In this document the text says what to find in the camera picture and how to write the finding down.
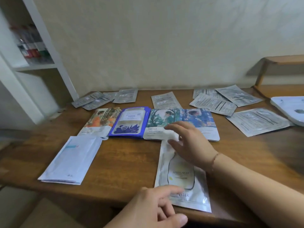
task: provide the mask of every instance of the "hand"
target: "hand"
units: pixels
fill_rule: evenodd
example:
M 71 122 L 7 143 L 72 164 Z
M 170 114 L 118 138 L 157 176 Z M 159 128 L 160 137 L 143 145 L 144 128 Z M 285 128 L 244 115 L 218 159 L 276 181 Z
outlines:
M 104 228 L 181 228 L 188 218 L 184 214 L 175 214 L 168 196 L 183 191 L 173 185 L 143 187 Z
M 183 145 L 174 140 L 168 140 L 168 143 L 182 158 L 207 172 L 212 170 L 212 161 L 218 152 L 195 126 L 178 121 L 165 126 L 165 129 L 173 130 L 181 137 Z

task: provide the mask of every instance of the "white shelf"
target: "white shelf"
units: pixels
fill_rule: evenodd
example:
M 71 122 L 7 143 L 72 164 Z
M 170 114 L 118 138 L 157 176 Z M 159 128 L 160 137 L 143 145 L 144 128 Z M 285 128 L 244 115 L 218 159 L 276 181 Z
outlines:
M 41 65 L 28 65 L 21 67 L 13 67 L 14 71 L 26 71 L 26 70 L 43 70 L 57 68 L 55 64 L 41 64 Z

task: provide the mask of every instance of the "blue packet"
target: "blue packet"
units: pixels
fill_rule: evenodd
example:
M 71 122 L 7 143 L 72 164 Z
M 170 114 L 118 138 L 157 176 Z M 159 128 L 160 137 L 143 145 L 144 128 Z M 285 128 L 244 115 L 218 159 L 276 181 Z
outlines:
M 112 126 L 109 137 L 142 138 L 150 111 L 147 106 L 123 109 Z

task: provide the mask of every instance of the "bracelet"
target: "bracelet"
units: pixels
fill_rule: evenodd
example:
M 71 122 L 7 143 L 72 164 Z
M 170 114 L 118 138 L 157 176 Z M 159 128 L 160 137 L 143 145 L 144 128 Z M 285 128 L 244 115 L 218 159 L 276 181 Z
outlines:
M 211 171 L 210 171 L 210 174 L 213 174 L 213 165 L 214 165 L 214 161 L 215 159 L 217 158 L 217 156 L 219 156 L 221 153 L 217 153 L 214 158 L 212 159 L 211 161 Z

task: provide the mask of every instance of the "person's left hand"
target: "person's left hand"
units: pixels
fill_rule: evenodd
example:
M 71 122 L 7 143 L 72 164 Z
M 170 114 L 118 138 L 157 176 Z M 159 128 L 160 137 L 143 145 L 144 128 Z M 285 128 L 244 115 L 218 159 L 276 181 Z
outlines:
M 188 218 L 184 214 L 175 214 L 168 196 L 183 191 L 173 185 L 143 187 L 104 228 L 181 228 Z

